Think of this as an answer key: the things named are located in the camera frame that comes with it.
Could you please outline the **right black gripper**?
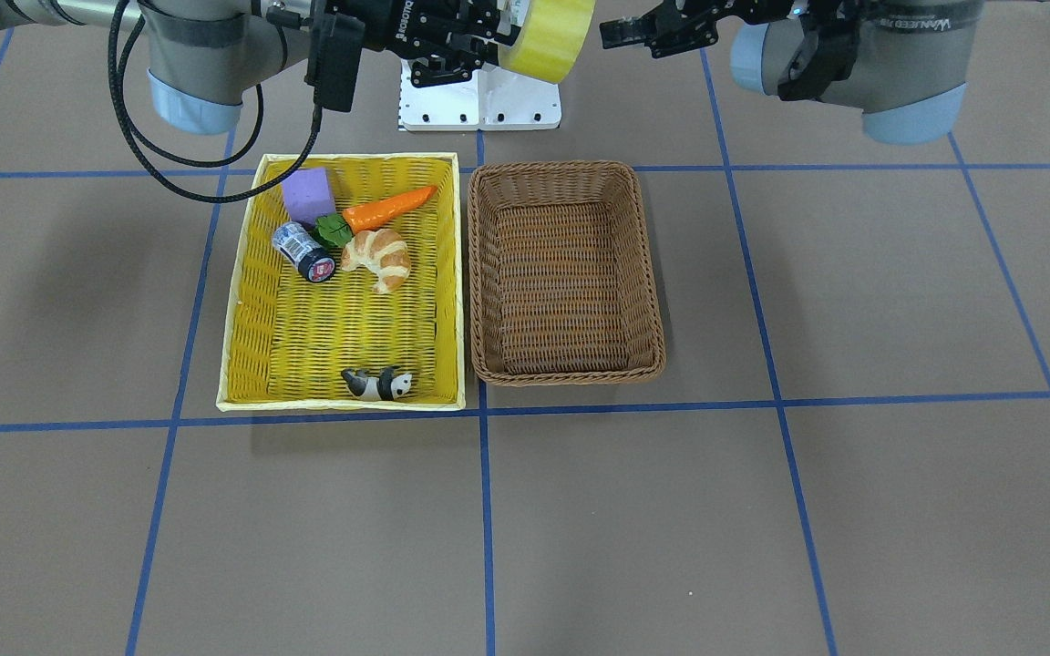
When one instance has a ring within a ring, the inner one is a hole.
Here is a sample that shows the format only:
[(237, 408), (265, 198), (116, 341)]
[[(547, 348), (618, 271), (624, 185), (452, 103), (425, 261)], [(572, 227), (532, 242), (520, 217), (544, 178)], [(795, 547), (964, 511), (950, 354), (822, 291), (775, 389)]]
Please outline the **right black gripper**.
[[(521, 31), (508, 1), (326, 1), (324, 13), (334, 40), (411, 57), (415, 88), (471, 80)], [(454, 18), (464, 34), (448, 34)]]

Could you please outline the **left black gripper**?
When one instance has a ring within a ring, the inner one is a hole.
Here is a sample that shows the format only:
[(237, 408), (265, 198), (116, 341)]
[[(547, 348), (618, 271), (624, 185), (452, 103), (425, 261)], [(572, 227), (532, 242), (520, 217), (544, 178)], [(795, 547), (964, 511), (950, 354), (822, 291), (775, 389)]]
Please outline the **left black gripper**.
[(616, 18), (600, 24), (603, 49), (645, 46), (652, 58), (675, 56), (708, 48), (717, 41), (715, 24), (734, 17), (748, 26), (799, 18), (808, 1), (732, 0), (714, 1), (713, 7), (695, 13), (653, 9), (640, 16)]

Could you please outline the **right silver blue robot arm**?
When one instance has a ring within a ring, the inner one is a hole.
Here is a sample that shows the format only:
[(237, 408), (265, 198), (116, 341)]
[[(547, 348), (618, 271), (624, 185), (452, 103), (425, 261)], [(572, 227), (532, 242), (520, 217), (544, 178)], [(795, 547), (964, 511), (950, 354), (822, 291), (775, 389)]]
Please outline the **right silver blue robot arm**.
[(317, 107), (353, 107), (362, 54), (417, 61), (429, 84), (499, 62), (528, 16), (525, 1), (0, 1), (10, 26), (109, 26), (149, 39), (158, 115), (212, 136), (242, 115), (242, 96), (304, 64)]

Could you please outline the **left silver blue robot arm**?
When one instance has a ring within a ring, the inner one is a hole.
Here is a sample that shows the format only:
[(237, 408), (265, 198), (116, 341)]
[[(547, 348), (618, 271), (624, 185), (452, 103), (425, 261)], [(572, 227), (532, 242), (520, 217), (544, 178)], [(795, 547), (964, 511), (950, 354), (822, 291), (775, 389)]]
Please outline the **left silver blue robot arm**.
[(880, 144), (920, 145), (953, 128), (967, 88), (981, 1), (663, 1), (600, 26), (605, 49), (654, 58), (711, 46), (742, 22), (730, 75), (747, 91), (861, 112)]

